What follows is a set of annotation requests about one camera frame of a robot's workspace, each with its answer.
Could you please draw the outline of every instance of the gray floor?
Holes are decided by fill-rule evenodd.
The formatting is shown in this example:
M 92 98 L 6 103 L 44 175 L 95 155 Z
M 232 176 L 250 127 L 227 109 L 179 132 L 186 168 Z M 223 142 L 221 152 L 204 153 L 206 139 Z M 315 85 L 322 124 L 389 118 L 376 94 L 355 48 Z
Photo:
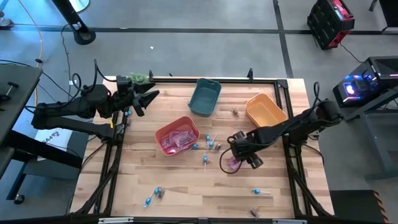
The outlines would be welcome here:
M 22 2 L 42 26 L 62 26 L 63 17 L 51 0 Z M 133 28 L 222 28 L 276 29 L 272 0 L 95 0 L 80 13 L 91 27 Z M 307 30 L 308 13 L 315 0 L 279 0 L 284 29 Z M 368 11 L 371 0 L 346 0 L 356 18 L 355 30 L 381 30 L 379 17 Z M 17 0 L 4 8 L 16 24 L 31 24 Z M 42 32 L 44 71 L 63 88 L 68 88 L 67 63 L 58 32 Z M 254 69 L 256 77 L 285 78 L 285 65 L 277 34 L 176 34 L 176 33 L 97 33 L 96 40 L 79 46 L 70 32 L 64 33 L 70 53 L 72 73 L 92 82 L 93 59 L 105 75 L 129 72 L 174 76 L 243 77 Z M 334 96 L 331 89 L 358 63 L 341 47 L 322 51 L 311 35 L 286 35 L 292 71 L 304 78 L 308 97 L 313 100 L 312 84 L 319 81 L 322 98 Z M 0 31 L 0 58 L 34 64 L 39 54 L 36 31 Z M 343 43 L 360 60 L 369 56 L 396 55 L 398 38 L 392 35 L 350 35 Z M 67 96 L 45 77 L 40 83 L 56 100 Z M 39 88 L 39 99 L 51 98 Z M 33 104 L 33 97 L 28 105 Z M 14 129 L 34 137 L 31 114 L 24 111 Z M 341 123 L 327 129 L 320 138 L 330 190 L 373 189 L 381 194 L 392 223 L 398 223 L 397 179 L 367 183 L 364 175 L 377 172 L 379 166 L 361 126 Z M 5 198 L 21 166 L 12 162 L 0 180 L 0 195 Z M 61 180 L 28 176 L 21 188 L 26 196 L 22 205 L 0 200 L 0 219 L 63 215 L 76 179 Z

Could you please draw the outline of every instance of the white paper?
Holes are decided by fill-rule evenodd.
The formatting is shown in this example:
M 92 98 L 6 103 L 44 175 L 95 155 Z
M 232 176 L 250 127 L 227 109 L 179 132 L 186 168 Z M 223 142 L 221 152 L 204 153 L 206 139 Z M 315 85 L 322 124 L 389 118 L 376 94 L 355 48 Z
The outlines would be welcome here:
M 65 149 L 65 147 L 68 147 L 68 142 L 71 135 L 72 135 L 71 130 L 54 128 L 50 130 L 39 130 L 36 134 L 35 139 L 41 142 L 49 143 L 53 145 L 53 147 L 56 147 L 66 152 L 67 149 Z M 42 160 L 44 160 L 43 157 L 40 156 L 37 157 L 37 161 L 42 161 Z

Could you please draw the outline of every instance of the wooden tabletop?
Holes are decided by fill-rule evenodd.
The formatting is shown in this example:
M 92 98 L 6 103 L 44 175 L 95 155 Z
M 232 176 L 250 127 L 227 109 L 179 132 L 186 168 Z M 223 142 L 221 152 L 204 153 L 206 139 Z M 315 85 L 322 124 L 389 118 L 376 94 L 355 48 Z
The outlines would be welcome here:
M 309 107 L 304 81 L 288 79 L 294 115 Z M 104 82 L 111 92 L 116 84 Z M 236 174 L 225 174 L 219 168 L 220 154 L 228 147 L 227 137 L 237 131 L 248 132 L 255 125 L 245 115 L 245 104 L 258 93 L 267 94 L 275 102 L 273 85 L 268 84 L 222 84 L 216 108 L 209 118 L 194 115 L 187 104 L 195 89 L 194 83 L 160 83 L 158 97 L 146 109 L 145 116 L 129 117 L 131 126 L 124 137 L 118 181 L 113 201 L 112 216 L 135 217 L 251 217 L 249 210 L 258 210 L 261 218 L 293 218 L 292 199 L 281 139 L 257 154 L 264 164 L 251 169 L 246 162 Z M 282 104 L 285 105 L 281 92 Z M 239 111 L 235 118 L 232 108 Z M 156 145 L 154 133 L 166 124 L 182 117 L 194 120 L 201 135 L 199 150 L 185 154 L 165 156 Z M 108 120 L 95 117 L 94 123 Z M 205 134 L 217 135 L 222 144 L 220 152 L 208 153 L 208 165 L 203 172 L 203 155 L 206 152 Z M 318 149 L 318 143 L 309 141 Z M 87 145 L 85 157 L 101 145 L 98 138 Z M 76 187 L 72 211 L 78 210 L 93 193 L 100 179 L 105 148 L 95 154 L 83 168 Z M 223 160 L 231 157 L 227 152 Z M 333 213 L 328 184 L 320 156 L 302 149 L 302 159 L 308 188 L 326 211 Z M 165 188 L 162 200 L 154 200 L 149 208 L 144 202 L 155 187 Z M 270 195 L 253 195 L 252 189 L 270 192 Z M 302 194 L 298 190 L 300 207 L 304 211 Z

